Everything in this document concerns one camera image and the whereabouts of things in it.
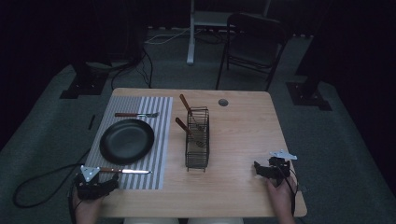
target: black wire basket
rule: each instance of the black wire basket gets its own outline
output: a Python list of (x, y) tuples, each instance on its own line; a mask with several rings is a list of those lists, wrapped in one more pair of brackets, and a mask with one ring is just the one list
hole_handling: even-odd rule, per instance
[(192, 107), (187, 116), (191, 134), (186, 137), (186, 167), (203, 169), (209, 162), (209, 110), (206, 106)]

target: gray carpet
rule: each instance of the gray carpet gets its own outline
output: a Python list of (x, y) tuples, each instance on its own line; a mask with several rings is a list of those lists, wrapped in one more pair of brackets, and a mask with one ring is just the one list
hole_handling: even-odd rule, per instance
[[(180, 31), (150, 31), (178, 33)], [(200, 34), (199, 38), (216, 38)], [(396, 223), (396, 200), (377, 170), (353, 121), (331, 85), (319, 91), (332, 111), (293, 105), (285, 82), (304, 82), (294, 75), (310, 40), (293, 38), (281, 59), (270, 87), (276, 112), (308, 209), (306, 223)], [(195, 64), (186, 64), (188, 38), (161, 45), (146, 45), (153, 61), (152, 88), (213, 90), (222, 45), (197, 40)], [(146, 88), (141, 73), (149, 61), (121, 73), (114, 87)], [(20, 209), (12, 204), (15, 188), (25, 179), (75, 163), (91, 145), (111, 94), (110, 75), (101, 95), (59, 99), (74, 78), (68, 66), (53, 78), (30, 115), (0, 153), (0, 223), (70, 223), (66, 192), (68, 179), (55, 196), (38, 207)], [(224, 72), (222, 90), (262, 91), (264, 76), (232, 67)], [(92, 127), (90, 123), (95, 115)], [(36, 203), (57, 188), (67, 171), (41, 179), (23, 189), (20, 201)], [(101, 218), (99, 223), (120, 223), (121, 218)], [(245, 223), (276, 223), (274, 218), (245, 218)]]

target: wooden table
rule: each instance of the wooden table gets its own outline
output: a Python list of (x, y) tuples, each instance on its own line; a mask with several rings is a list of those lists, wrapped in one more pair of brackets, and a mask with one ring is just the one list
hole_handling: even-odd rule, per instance
[[(210, 157), (203, 170), (185, 167), (185, 132), (175, 118), (190, 106), (207, 106)], [(273, 217), (263, 178), (253, 162), (267, 166), (270, 151), (288, 150), (271, 96), (263, 91), (115, 89), (115, 96), (171, 96), (172, 118), (163, 189), (116, 189), (104, 199), (103, 217)], [(219, 100), (229, 104), (220, 106)], [(306, 214), (301, 192), (295, 216)]]

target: table leg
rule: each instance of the table leg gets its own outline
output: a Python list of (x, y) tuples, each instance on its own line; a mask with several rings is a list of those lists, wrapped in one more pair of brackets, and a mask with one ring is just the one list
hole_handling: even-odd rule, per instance
[(190, 42), (189, 42), (189, 52), (187, 54), (187, 64), (194, 64), (194, 51), (195, 51), (195, 37), (194, 37), (194, 23), (195, 23), (195, 9), (194, 9), (195, 1), (191, 0), (191, 13), (190, 13)]

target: black chair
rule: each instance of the black chair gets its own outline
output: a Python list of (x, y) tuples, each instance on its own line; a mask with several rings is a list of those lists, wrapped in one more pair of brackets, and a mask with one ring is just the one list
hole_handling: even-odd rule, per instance
[(227, 43), (221, 57), (216, 90), (227, 57), (230, 63), (268, 74), (265, 88), (268, 91), (283, 49), (292, 32), (280, 21), (255, 17), (244, 13), (234, 13), (227, 20)]

